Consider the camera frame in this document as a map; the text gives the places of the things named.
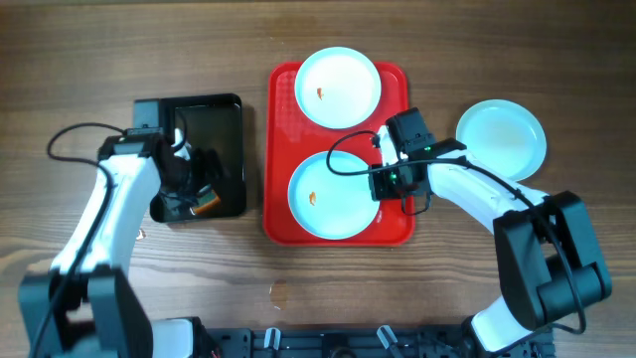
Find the light blue plate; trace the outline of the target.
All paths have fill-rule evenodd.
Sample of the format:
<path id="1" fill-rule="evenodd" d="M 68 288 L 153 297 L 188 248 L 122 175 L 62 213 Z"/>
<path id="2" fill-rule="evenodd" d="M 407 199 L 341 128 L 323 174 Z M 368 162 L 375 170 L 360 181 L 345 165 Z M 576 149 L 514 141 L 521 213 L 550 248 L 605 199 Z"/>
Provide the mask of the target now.
<path id="1" fill-rule="evenodd" d="M 306 158 L 288 184 L 292 217 L 320 239 L 339 241 L 362 233 L 380 211 L 368 177 L 351 174 L 367 168 L 363 159 L 343 151 L 323 151 Z"/>
<path id="2" fill-rule="evenodd" d="M 469 107 L 461 115 L 455 135 L 479 161 L 513 181 L 533 176 L 548 152 L 538 119 L 505 99 L 487 99 Z"/>
<path id="3" fill-rule="evenodd" d="M 376 66 L 365 55 L 346 47 L 330 47 L 301 64 L 294 94 L 312 122 L 329 129 L 346 129 L 373 114 L 380 102 L 382 82 Z"/>

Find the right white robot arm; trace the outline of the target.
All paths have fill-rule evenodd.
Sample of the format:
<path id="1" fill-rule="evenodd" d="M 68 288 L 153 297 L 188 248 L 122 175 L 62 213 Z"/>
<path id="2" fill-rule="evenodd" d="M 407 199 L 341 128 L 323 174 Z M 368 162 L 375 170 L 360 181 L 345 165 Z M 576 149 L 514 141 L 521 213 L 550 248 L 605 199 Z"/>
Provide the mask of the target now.
<path id="1" fill-rule="evenodd" d="M 585 309 L 610 296 L 612 281 L 578 196 L 494 174 L 465 144 L 435 140 L 417 108 L 390 117 L 372 143 L 382 156 L 370 167 L 374 200 L 437 196 L 494 237 L 501 295 L 463 324 L 462 356 L 500 356 L 571 314 L 579 324 L 570 332 L 584 332 Z"/>

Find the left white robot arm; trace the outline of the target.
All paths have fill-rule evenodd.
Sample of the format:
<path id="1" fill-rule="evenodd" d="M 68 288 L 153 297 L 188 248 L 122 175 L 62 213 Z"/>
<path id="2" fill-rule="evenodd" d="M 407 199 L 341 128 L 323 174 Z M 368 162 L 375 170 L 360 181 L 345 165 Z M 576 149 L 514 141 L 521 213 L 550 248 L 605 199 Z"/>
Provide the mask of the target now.
<path id="1" fill-rule="evenodd" d="M 217 357 L 197 317 L 152 322 L 127 279 L 144 214 L 153 202 L 203 217 L 221 202 L 202 151 L 188 143 L 185 109 L 201 96 L 143 99 L 134 125 L 114 127 L 91 166 L 95 186 L 48 273 L 26 276 L 19 303 L 32 357 Z"/>

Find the green and orange sponge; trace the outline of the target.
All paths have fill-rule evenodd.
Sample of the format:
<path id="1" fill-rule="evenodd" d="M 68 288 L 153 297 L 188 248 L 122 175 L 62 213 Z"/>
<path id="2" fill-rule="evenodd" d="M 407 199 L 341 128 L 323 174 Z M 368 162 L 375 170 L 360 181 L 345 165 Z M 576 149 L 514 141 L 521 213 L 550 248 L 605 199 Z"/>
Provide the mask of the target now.
<path id="1" fill-rule="evenodd" d="M 207 185 L 199 190 L 195 195 L 195 203 L 191 207 L 191 212 L 195 216 L 201 216 L 212 210 L 221 202 L 216 191 L 211 185 Z"/>

